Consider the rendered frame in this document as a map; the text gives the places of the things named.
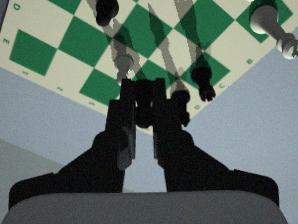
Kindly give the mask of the green and cream chessboard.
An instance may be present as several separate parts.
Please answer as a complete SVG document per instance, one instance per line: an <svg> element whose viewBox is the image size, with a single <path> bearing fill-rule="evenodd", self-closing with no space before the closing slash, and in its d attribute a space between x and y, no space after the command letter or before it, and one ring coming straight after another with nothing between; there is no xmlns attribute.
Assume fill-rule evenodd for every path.
<svg viewBox="0 0 298 224"><path fill-rule="evenodd" d="M10 0L0 33L0 67L107 115L119 99L114 63L134 61L131 81L165 78L167 98L190 94L190 119L210 102L191 80L212 72L216 97L276 46L249 19L274 7L286 33L298 27L298 0L117 0L109 25L96 23L98 0ZM216 98L215 97L215 98Z"/></svg>

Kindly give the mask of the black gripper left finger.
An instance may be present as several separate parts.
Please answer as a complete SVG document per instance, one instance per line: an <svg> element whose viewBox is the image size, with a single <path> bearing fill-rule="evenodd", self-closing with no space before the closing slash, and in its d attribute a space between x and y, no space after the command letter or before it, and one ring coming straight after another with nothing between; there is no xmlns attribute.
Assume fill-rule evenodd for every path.
<svg viewBox="0 0 298 224"><path fill-rule="evenodd" d="M135 159L135 108L135 83L123 78L120 98L109 101L105 131L95 136L92 147L58 173L15 183L9 192L8 211L24 199L43 194L122 193L125 169Z"/></svg>

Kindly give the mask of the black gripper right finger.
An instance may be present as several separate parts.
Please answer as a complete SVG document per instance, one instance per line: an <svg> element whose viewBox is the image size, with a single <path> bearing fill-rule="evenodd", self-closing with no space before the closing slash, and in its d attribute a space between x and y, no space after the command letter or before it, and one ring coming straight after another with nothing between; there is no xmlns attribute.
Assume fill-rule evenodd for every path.
<svg viewBox="0 0 298 224"><path fill-rule="evenodd" d="M182 130L177 98L167 99L165 78L152 80L152 108L154 159L164 169L167 192L241 190L267 197L279 207L279 189L272 178L229 170L194 144L191 134Z"/></svg>

